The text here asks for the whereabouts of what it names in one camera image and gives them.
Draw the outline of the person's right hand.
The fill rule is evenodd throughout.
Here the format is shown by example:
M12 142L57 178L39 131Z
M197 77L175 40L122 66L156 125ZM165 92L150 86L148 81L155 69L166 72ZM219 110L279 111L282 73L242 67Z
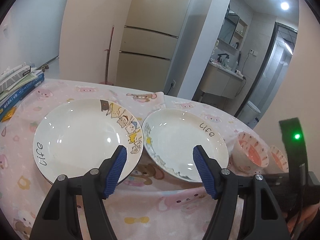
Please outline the person's right hand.
M319 211L319 203L304 207L301 212L294 215L287 223L289 233L292 233L295 224L304 223L303 228L305 229L315 218Z

